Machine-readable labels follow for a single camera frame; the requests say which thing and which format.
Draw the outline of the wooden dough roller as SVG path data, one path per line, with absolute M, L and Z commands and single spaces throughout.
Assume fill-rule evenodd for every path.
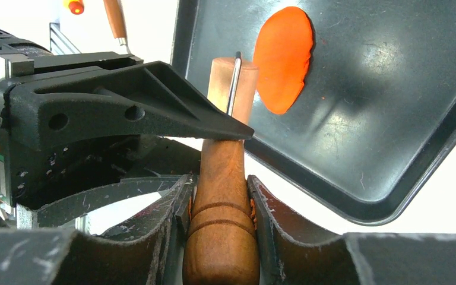
M 258 68 L 237 52 L 212 61 L 208 99 L 249 122 Z M 205 140 L 183 256 L 184 284 L 258 284 L 254 207 L 248 194 L 243 140 Z

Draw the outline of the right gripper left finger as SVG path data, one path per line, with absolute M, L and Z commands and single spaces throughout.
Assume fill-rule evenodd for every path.
M 100 235 L 61 227 L 0 229 L 0 284 L 181 284 L 192 175 L 127 179 L 58 201 L 72 217 L 111 198 L 164 191 Z

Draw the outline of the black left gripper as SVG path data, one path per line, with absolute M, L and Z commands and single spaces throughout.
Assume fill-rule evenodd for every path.
M 196 172 L 167 137 L 245 140 L 164 62 L 0 51 L 0 199 L 32 209 L 125 178 Z

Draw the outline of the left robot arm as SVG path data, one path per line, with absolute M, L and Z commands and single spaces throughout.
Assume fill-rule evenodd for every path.
M 254 131 L 169 64 L 115 52 L 53 55 L 0 29 L 0 200 L 37 209 L 119 183 L 141 140 L 244 140 Z

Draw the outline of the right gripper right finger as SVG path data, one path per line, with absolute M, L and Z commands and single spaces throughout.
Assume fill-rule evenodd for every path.
M 292 210 L 254 175 L 262 284 L 456 284 L 456 234 L 338 235 Z

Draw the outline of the orange-red dough piece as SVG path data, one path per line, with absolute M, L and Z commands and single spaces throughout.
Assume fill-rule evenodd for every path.
M 306 12 L 285 7 L 262 25 L 256 38 L 253 63 L 259 68 L 257 92 L 273 114 L 285 114 L 305 85 L 314 45 Z

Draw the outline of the black baking tray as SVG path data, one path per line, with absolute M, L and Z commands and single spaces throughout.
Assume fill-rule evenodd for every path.
M 179 1 L 172 65 L 206 92 L 214 58 L 254 52 L 304 10 L 314 45 L 283 115 L 255 99 L 247 152 L 342 218 L 396 219 L 456 145 L 456 1 Z

